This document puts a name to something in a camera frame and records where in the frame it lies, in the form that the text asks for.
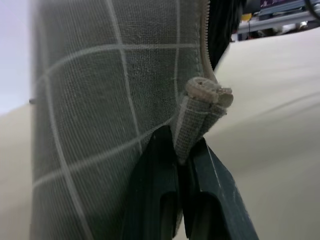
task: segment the beige surface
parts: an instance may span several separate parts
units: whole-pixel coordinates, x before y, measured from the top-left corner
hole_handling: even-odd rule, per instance
[[[233,43],[218,70],[235,101],[206,138],[233,173],[261,240],[320,236],[319,54],[315,29]],[[1,240],[28,238],[30,109],[0,118]]]

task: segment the grid pattern fabric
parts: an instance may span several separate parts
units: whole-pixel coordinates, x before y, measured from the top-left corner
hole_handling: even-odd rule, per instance
[[[118,240],[133,167],[203,75],[200,1],[38,0],[31,240]]]

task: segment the white grid line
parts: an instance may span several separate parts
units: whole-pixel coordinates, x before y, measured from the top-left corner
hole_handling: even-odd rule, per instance
[[[175,0],[176,8],[176,44],[180,44],[180,0]],[[174,60],[174,93],[175,100],[178,100],[178,61],[179,61],[179,48],[175,50],[175,60]]]
[[[116,40],[117,40],[118,44],[123,44],[122,38],[121,38],[120,27],[119,27],[117,15],[116,15],[112,0],[106,0],[106,4],[107,4],[107,10],[109,11],[109,15],[111,16]],[[132,100],[132,95],[131,95],[130,82],[129,82],[128,69],[127,69],[126,53],[123,49],[120,49],[119,51],[121,54],[121,61],[122,61],[124,79],[125,79],[126,95],[127,95],[128,101],[129,101],[129,106],[130,106],[130,110],[131,110],[131,114],[132,114],[132,118],[133,118],[133,122],[134,122],[134,126],[135,126],[135,132],[136,132],[137,137],[139,137],[140,131],[139,131],[139,126],[138,126],[138,120],[137,120],[137,116],[136,116],[135,106],[134,106],[134,102]],[[139,142],[139,148],[140,148],[140,154],[142,154],[141,141]]]
[[[40,47],[42,48],[42,54],[41,54],[41,60],[43,61],[43,66],[44,69],[46,69],[49,64],[48,64],[48,47],[47,47],[47,33],[46,30],[42,24],[42,18],[40,14],[37,14],[39,16],[39,33],[40,35],[43,37],[41,43],[40,43]],[[57,130],[57,125],[56,125],[56,119],[55,119],[55,115],[54,115],[54,105],[53,105],[53,100],[52,100],[52,96],[51,96],[51,89],[50,89],[50,79],[47,76],[44,79],[44,85],[45,85],[45,95],[46,95],[46,100],[47,100],[47,106],[48,106],[48,111],[49,111],[49,122],[50,122],[50,127],[52,130],[52,134],[53,134],[53,139],[54,139],[54,143],[55,143],[55,147],[58,153],[58,158],[59,158],[59,162],[60,162],[60,167],[61,170],[63,172],[64,175],[64,179],[66,182],[66,186],[68,189],[68,192],[70,194],[71,197],[71,201],[74,205],[75,211],[79,217],[81,226],[83,228],[84,234],[86,236],[86,238],[88,240],[93,240],[93,234],[91,232],[91,229],[89,227],[89,224],[86,220],[86,216],[84,213],[84,210],[82,208],[82,203],[79,197],[79,194],[77,192],[75,183],[72,179],[71,173],[68,169],[68,165],[66,163],[66,159],[62,150],[62,146],[60,144],[60,140],[59,140],[59,134],[58,134],[58,130]]]
[[[140,137],[135,137],[134,139],[120,145],[117,147],[114,147],[112,149],[109,149],[105,152],[99,153],[95,156],[89,157],[83,161],[80,162],[76,162],[73,163],[69,166],[69,171],[71,173],[76,173],[78,171],[80,171],[81,169],[84,169],[86,167],[90,167],[94,164],[98,164],[102,161],[105,161],[107,158],[110,158],[130,147],[132,147],[133,145],[137,144],[139,141],[141,141],[142,139],[146,138],[147,136],[151,135],[155,130],[157,130],[158,128],[167,125],[171,122],[172,118],[169,118],[167,121],[163,122],[162,124],[152,128],[151,130],[145,132],[144,134],[142,134]],[[33,184],[32,184],[32,189],[36,189],[37,187],[41,186],[42,184],[48,183],[50,181],[53,181],[59,177],[63,176],[63,171],[61,169],[59,170],[55,170],[51,173],[48,173],[45,176],[40,177],[38,180],[36,180]]]
[[[66,63],[71,62],[74,59],[80,58],[85,55],[94,54],[103,51],[112,50],[144,50],[144,49],[196,49],[199,48],[199,44],[185,43],[185,44],[104,44],[99,46],[93,46],[86,49],[82,49],[73,52],[50,66],[44,73],[35,81],[35,85],[39,84],[46,76],[53,71],[59,69]]]

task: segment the clip jaw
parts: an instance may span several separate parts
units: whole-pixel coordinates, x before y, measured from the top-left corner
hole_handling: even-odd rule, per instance
[[[171,240],[177,222],[177,156],[169,126],[156,130],[129,183],[122,240]]]
[[[163,126],[131,175],[122,240],[171,240],[181,208],[191,240],[258,240],[232,175],[206,141],[177,165],[170,127]]]

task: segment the gray mesh fabric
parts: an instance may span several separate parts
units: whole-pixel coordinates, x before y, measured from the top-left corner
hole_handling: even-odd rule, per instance
[[[170,123],[173,147],[181,165],[196,142],[227,113],[234,99],[231,89],[221,88],[204,77],[190,79],[185,90]]]
[[[196,0],[38,0],[31,240],[117,240],[131,171],[202,76]]]

